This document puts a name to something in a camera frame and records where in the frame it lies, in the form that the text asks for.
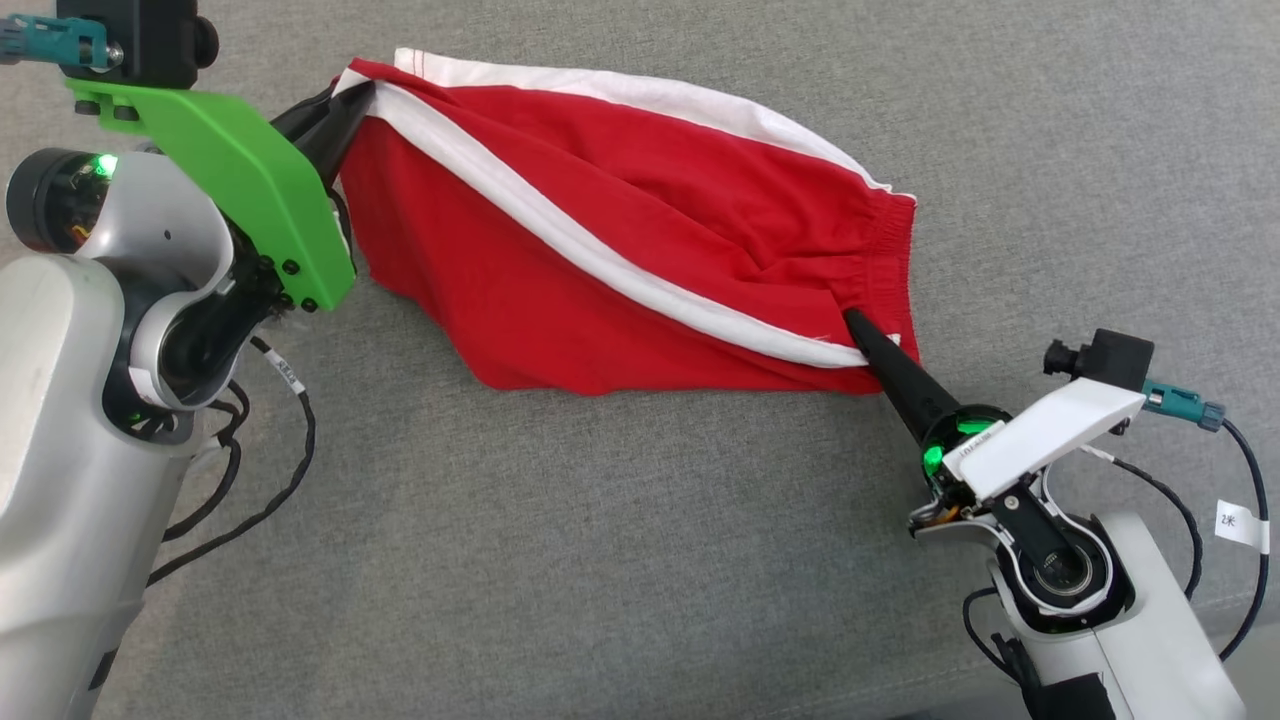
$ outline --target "gray couch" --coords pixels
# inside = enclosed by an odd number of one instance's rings
[[[265,114],[399,45],[759,100],[919,197],[920,347],[960,398],[1019,410],[1056,384],[1039,374],[1048,341],[1108,327],[1155,340],[1156,372],[1226,402],[1280,468],[1272,0],[204,12],[223,56],[200,87]],[[132,142],[73,115],[51,68],[3,68],[0,90],[5,173],[47,145]],[[6,236],[3,258],[18,252]],[[314,396],[311,474],[269,523],[147,593],[100,717],[878,719],[1000,683],[960,624],[982,553],[906,536],[923,491],[882,398],[494,392],[367,278],[337,313],[269,337]],[[301,454],[279,378],[251,357],[242,382],[241,480],[196,539],[260,509]],[[1215,498],[1252,505],[1225,434],[1144,419],[1106,447],[1181,492],[1203,528]],[[188,483],[179,511],[211,479]],[[1073,511],[1139,512],[1185,577],[1185,529],[1151,488],[1089,459],[1059,480]],[[1254,559],[1206,544],[1196,607],[1229,633]]]

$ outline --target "cable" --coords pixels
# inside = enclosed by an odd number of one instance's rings
[[[987,643],[982,642],[982,638],[978,637],[978,632],[973,629],[973,621],[969,619],[969,610],[973,606],[973,601],[993,594],[996,594],[996,588],[982,588],[980,591],[969,593],[969,597],[964,598],[964,605],[960,607],[960,612],[964,616],[964,632],[969,633],[969,639],[973,641],[973,644],[978,646],[978,650],[987,656],[987,660],[989,660],[992,665],[995,665],[1005,675],[1009,675],[1009,679],[1016,683],[1018,676],[1014,675],[1014,671],[1010,670],[1009,665],[1005,664],[1004,660],[996,657],[996,653],[987,647]]]
[[[1124,460],[1120,460],[1119,457],[1115,456],[1110,457],[1112,465],[1120,468],[1121,470],[1126,470],[1129,473],[1133,473],[1134,475],[1138,475],[1148,486],[1156,488],[1156,491],[1160,492],[1160,495],[1169,498],[1169,502],[1172,502],[1174,507],[1178,509],[1178,512],[1181,514],[1183,521],[1187,523],[1187,532],[1190,533],[1192,536],[1192,575],[1190,578],[1187,578],[1187,587],[1183,589],[1183,594],[1187,596],[1187,600],[1190,600],[1192,596],[1196,593],[1196,588],[1199,587],[1199,579],[1204,564],[1204,541],[1201,538],[1199,525],[1196,524],[1196,516],[1192,515],[1190,509],[1187,507],[1187,503],[1183,502],[1183,498],[1178,497],[1178,493],[1174,492],[1172,488],[1157,480],[1156,478],[1152,478],[1146,470],[1142,470],[1137,465],[1130,465],[1129,462],[1125,462]]]
[[[276,355],[271,350],[271,346],[266,345],[257,337],[251,338],[251,342],[253,343],[253,347],[256,347],[259,351],[266,355],[268,360],[276,366],[276,369],[287,380],[289,380],[291,387],[294,388],[294,393],[298,396],[298,402],[302,405],[302,414],[306,416],[307,420],[307,437],[306,442],[303,443],[302,460],[298,461],[298,466],[293,470],[293,477],[289,479],[289,484],[284,489],[278,492],[275,497],[273,497],[271,501],[266,503],[265,509],[247,518],[233,530],[223,533],[216,538],[196,547],[195,550],[184,552],[183,555],[179,555],[178,557],[174,557],[169,562],[165,562],[160,568],[155,569],[151,573],[151,577],[147,578],[147,587],[159,583],[160,580],[168,578],[169,575],[182,569],[183,566],[196,560],[200,560],[201,557],[209,555],[210,552],[218,550],[219,547],[243,536],[244,533],[251,530],[255,525],[270,518],[271,514],[279,510],[280,506],[284,505],[284,501],[287,501],[289,496],[293,495],[293,491],[298,489],[298,486],[302,484],[302,478],[306,477],[307,474],[307,468],[311,466],[311,459],[315,456],[316,451],[316,416],[315,413],[311,410],[311,398],[307,396],[306,388],[303,388],[302,384],[297,382],[297,377],[293,375],[293,370],[288,366],[287,363],[284,363],[284,360],[279,355]]]
[[[1235,445],[1240,446],[1240,452],[1244,454],[1244,461],[1249,464],[1249,477],[1253,479],[1253,491],[1258,497],[1258,520],[1268,523],[1271,512],[1267,509],[1267,487],[1262,482],[1262,469],[1258,468],[1258,459],[1253,455],[1249,441],[1244,439],[1244,434],[1240,433],[1240,429],[1234,423],[1224,420],[1222,427],[1226,428],[1226,432],[1231,433]],[[1267,575],[1270,571],[1271,556],[1265,552],[1258,553],[1258,584],[1253,589],[1253,603],[1249,605],[1249,611],[1244,615],[1244,621],[1240,623],[1240,629],[1235,632],[1235,637],[1219,653],[1219,659],[1224,662],[1228,657],[1231,657],[1231,653],[1244,642],[1244,637],[1253,629],[1253,623],[1258,619],[1258,612],[1262,610],[1262,598],[1267,592]]]
[[[191,515],[187,515],[182,520],[178,520],[173,525],[165,528],[164,537],[161,537],[160,542],[178,539],[193,530],[196,525],[212,514],[212,511],[227,497],[227,493],[230,492],[232,486],[236,484],[236,477],[239,474],[239,464],[243,454],[241,452],[239,441],[237,441],[234,436],[236,430],[238,430],[248,418],[250,404],[248,395],[239,387],[239,384],[236,383],[236,380],[232,380],[228,384],[228,389],[230,389],[232,395],[241,401],[241,407],[236,407],[230,402],[223,402],[221,400],[215,400],[209,404],[209,406],[214,410],[228,413],[232,416],[230,421],[227,423],[227,427],[214,433],[214,437],[218,438],[218,442],[223,447],[230,448],[230,457],[227,460],[227,469],[223,470],[223,478],[218,480],[218,487],[214,488],[212,495],[210,495],[200,507],[192,511]]]
[[[191,515],[187,515],[182,520],[178,520],[173,525],[165,528],[164,537],[160,542],[178,539],[193,530],[205,518],[209,518],[209,515],[223,502],[223,498],[227,497],[227,493],[232,491],[232,486],[236,484],[236,475],[239,473],[242,456],[239,441],[229,437],[225,442],[223,442],[223,447],[228,447],[232,451],[230,457],[227,459],[227,469],[223,470],[223,479],[218,480],[218,487],[214,488],[212,495],[209,496],[209,500],[206,500],[204,505],[192,511]]]

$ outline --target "white stripe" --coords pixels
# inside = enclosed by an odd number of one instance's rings
[[[369,78],[348,69],[334,92],[361,82],[369,82]],[[413,94],[379,82],[369,114],[387,120],[401,137],[475,188],[571,264],[636,304],[769,357],[814,368],[867,365],[863,354],[852,347],[771,325],[643,270],[591,234],[480,141]],[[901,342],[897,334],[890,337]]]
[[[521,90],[545,90],[594,97],[678,118],[703,127],[819,158],[856,173],[868,187],[892,192],[847,152],[818,133],[759,102],[677,79],[628,76],[607,70],[497,65],[444,58],[422,50],[396,50],[396,68],[440,87],[486,87],[507,85]]]

